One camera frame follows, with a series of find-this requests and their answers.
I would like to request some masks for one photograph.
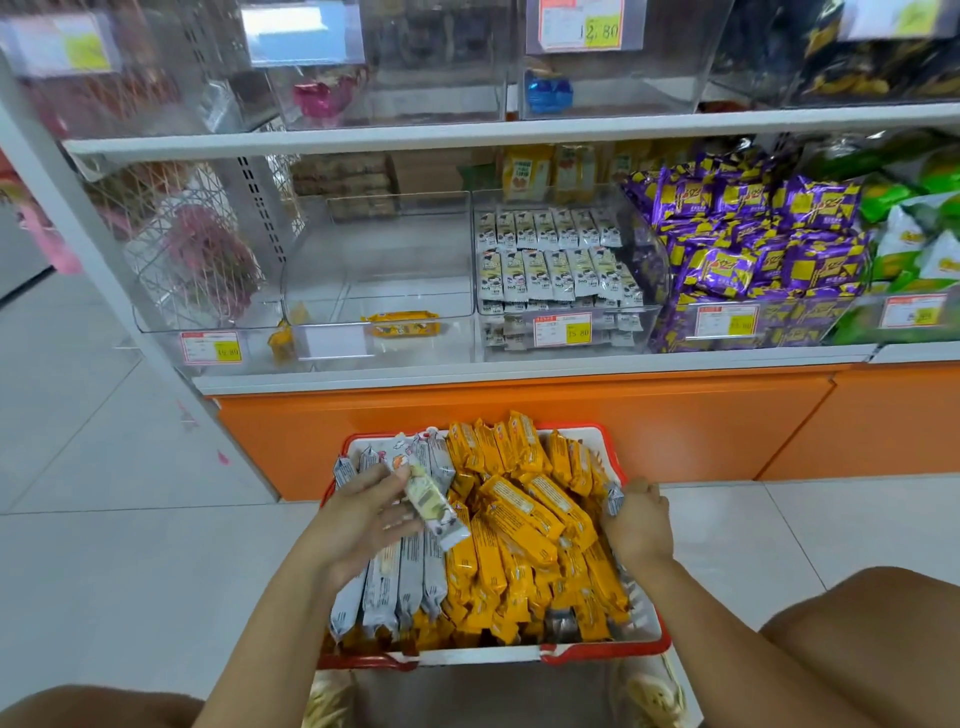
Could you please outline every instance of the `orange cabinet base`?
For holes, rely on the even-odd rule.
[[[762,479],[960,472],[960,366],[866,364],[834,383]]]
[[[627,475],[660,482],[750,480],[832,389],[836,367],[582,376],[217,398],[220,419],[288,500],[319,499],[344,441],[416,432],[518,409],[592,422]]]

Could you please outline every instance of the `tile floor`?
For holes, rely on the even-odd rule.
[[[316,507],[274,504],[221,465],[148,365],[113,348],[123,335],[83,279],[54,276],[0,309],[0,341],[16,342],[0,350],[0,709],[66,682],[206,696]],[[678,557],[756,628],[872,565],[960,584],[958,486],[920,476],[668,495]],[[484,699],[459,724],[534,711],[582,726],[606,710],[601,666],[459,670],[367,677],[380,697],[368,722],[396,728],[413,712],[390,706],[413,694],[441,706],[480,682]],[[449,724],[432,715],[417,724]]]

